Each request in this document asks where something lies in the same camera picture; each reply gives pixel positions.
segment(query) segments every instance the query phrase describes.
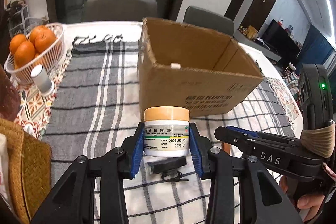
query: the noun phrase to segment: cardboard box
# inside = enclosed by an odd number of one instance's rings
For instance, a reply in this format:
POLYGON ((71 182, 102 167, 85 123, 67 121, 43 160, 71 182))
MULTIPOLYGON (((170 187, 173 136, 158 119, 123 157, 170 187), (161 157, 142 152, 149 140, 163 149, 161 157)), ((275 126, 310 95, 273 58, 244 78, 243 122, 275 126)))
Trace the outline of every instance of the cardboard box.
POLYGON ((154 106, 185 107, 191 117, 227 113, 263 79, 229 35, 155 18, 143 21, 138 76, 142 119, 154 106))

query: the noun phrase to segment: gray chair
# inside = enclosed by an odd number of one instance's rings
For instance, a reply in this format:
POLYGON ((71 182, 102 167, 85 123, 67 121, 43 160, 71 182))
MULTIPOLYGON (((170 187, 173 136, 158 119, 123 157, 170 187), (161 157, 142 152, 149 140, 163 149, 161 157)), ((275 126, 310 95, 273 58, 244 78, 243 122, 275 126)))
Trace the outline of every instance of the gray chair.
POLYGON ((156 0, 88 0, 83 7, 81 22, 142 21, 144 17, 157 16, 156 0))
POLYGON ((196 6, 189 6, 187 8, 183 22, 214 29, 230 36, 233 36, 235 30, 231 19, 196 6))

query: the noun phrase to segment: metal bolt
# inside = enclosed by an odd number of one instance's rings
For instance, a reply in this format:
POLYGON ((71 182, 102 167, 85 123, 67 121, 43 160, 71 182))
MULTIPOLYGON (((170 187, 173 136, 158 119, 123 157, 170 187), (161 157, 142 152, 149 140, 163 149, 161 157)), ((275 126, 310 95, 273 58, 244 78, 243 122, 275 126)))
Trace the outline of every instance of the metal bolt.
POLYGON ((116 154, 120 154, 120 153, 122 153, 123 151, 124 151, 124 149, 123 149, 121 146, 118 146, 118 147, 115 148, 115 153, 116 153, 116 154))
POLYGON ((257 162, 257 160, 258 160, 258 158, 256 156, 253 156, 253 155, 249 156, 248 159, 249 159, 250 162, 257 162))
POLYGON ((210 151, 214 154, 218 154, 221 150, 218 147, 213 146, 211 147, 210 151))
POLYGON ((86 160, 85 156, 79 156, 79 157, 77 157, 77 162, 80 163, 80 164, 82 164, 83 162, 85 162, 85 160, 86 160))

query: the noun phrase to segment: dining table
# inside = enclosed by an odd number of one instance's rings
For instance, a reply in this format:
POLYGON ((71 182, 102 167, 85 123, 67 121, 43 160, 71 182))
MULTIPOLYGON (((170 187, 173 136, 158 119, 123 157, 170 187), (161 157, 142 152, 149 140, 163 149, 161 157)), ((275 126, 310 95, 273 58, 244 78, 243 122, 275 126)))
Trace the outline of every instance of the dining table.
MULTIPOLYGON (((64 24, 64 55, 50 73, 56 83, 53 94, 42 98, 47 103, 35 110, 34 122, 27 105, 41 95, 34 85, 33 97, 22 101, 16 122, 36 138, 50 144, 52 186, 77 156, 103 156, 134 134, 140 120, 137 60, 142 22, 102 21, 64 24)), ((228 113, 193 117, 201 135, 214 146, 219 126, 270 132, 300 137, 303 118, 278 71, 259 50, 240 46, 256 61, 264 80, 246 99, 228 113)), ((230 154, 242 153, 231 146, 230 154)), ((200 180, 191 156, 179 170, 188 181, 165 182, 160 174, 151 174, 148 163, 162 158, 143 155, 139 173, 124 180, 129 223, 204 223, 210 193, 210 180, 200 180)), ((270 171, 278 182, 281 175, 270 171)), ((239 223, 238 178, 234 178, 235 223, 239 223)), ((94 192, 94 221, 100 222, 100 180, 94 192)))

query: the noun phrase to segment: white bottle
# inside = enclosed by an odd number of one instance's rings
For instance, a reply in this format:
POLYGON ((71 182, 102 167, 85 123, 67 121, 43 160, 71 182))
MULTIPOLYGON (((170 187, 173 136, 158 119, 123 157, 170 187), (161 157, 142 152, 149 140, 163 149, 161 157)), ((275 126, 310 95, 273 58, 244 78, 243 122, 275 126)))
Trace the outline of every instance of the white bottle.
POLYGON ((159 106, 144 113, 145 154, 154 157, 181 157, 189 154, 189 110, 159 106))

